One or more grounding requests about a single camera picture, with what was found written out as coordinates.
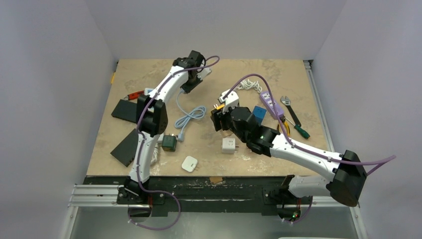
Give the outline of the dark blue cube socket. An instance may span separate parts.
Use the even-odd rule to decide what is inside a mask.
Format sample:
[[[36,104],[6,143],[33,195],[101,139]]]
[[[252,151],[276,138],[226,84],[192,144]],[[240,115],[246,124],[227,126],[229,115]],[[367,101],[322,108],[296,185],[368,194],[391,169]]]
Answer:
[[[264,118],[265,118],[267,110],[265,108],[260,107],[260,106],[255,106],[252,113],[255,116],[258,124],[261,125]]]

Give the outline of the white cube socket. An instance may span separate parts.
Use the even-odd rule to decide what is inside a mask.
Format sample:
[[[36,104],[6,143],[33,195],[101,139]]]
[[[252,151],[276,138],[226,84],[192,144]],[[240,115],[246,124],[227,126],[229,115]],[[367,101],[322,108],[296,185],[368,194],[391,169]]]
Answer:
[[[236,152],[236,139],[234,137],[226,137],[222,139],[221,152],[225,154],[235,154]]]

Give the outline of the purple power strip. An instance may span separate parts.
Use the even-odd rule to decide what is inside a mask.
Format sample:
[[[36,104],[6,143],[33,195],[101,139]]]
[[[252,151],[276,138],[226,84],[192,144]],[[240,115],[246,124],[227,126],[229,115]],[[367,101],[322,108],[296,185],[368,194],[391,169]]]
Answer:
[[[273,102],[268,91],[262,91],[259,98],[266,110],[270,113],[273,119],[278,120],[284,117],[284,110],[277,102]]]

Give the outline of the white adapter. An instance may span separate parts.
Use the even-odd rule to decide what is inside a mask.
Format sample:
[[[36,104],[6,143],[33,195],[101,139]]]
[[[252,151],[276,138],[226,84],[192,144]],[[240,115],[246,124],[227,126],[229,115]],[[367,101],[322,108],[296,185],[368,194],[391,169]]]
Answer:
[[[192,157],[187,156],[181,164],[181,168],[189,173],[194,172],[195,170],[199,169],[199,161]]]

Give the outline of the dark green cube socket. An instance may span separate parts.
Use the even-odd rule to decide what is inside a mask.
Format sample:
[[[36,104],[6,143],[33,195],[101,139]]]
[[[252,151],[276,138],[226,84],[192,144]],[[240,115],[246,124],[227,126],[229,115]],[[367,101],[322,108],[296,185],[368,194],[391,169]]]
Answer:
[[[177,147],[177,137],[174,135],[164,135],[162,142],[161,142],[161,148],[164,151],[174,152],[176,151]]]

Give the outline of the adjustable wrench red handle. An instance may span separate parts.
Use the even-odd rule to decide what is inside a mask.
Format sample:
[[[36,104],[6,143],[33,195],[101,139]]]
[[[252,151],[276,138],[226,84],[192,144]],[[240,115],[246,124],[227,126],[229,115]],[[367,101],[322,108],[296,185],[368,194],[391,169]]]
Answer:
[[[138,92],[134,92],[131,94],[126,95],[125,97],[123,97],[124,100],[126,101],[131,101],[131,100],[135,100],[137,99],[140,95],[143,95],[144,91],[138,91]]]

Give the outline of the yellow cube socket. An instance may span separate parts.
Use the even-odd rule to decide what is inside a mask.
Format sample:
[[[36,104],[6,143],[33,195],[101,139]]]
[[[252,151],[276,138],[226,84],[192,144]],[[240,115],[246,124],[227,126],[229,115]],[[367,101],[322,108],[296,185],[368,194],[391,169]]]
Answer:
[[[218,113],[221,113],[224,106],[225,106],[225,104],[214,105],[214,109],[211,110],[211,116],[218,114]]]

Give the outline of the yellow handled pliers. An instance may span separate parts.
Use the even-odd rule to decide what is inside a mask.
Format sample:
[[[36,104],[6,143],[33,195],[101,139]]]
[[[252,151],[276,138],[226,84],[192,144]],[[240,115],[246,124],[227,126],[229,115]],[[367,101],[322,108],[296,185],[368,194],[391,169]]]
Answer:
[[[284,128],[286,130],[287,136],[290,136],[291,131],[290,131],[289,123],[286,119],[283,120],[283,125],[284,125]]]

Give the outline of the white power strip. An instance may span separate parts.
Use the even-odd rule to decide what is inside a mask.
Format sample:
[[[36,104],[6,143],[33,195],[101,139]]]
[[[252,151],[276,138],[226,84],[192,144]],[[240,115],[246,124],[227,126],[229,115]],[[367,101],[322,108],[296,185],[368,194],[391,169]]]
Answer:
[[[150,94],[150,92],[152,92],[154,90],[154,88],[145,88],[144,89],[144,94],[145,95],[149,95]]]

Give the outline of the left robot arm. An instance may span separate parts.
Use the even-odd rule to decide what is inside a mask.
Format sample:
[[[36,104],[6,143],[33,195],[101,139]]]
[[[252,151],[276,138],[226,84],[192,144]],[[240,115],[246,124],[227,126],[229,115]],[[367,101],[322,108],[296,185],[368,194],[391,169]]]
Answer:
[[[189,93],[210,73],[204,55],[191,51],[177,58],[166,77],[148,94],[137,100],[137,146],[134,162],[123,186],[123,196],[141,204],[148,199],[145,183],[150,176],[150,162],[155,144],[168,125],[166,103],[180,89]]]

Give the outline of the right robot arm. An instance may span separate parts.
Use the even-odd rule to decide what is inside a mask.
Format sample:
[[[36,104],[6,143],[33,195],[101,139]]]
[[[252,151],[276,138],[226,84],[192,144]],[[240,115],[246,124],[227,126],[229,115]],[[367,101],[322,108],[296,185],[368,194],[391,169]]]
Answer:
[[[211,120],[216,131],[230,130],[252,152],[284,159],[318,174],[294,176],[279,190],[284,202],[307,196],[330,196],[343,205],[357,206],[367,172],[355,152],[330,152],[290,139],[276,129],[260,125],[247,107],[227,112],[213,109]]]

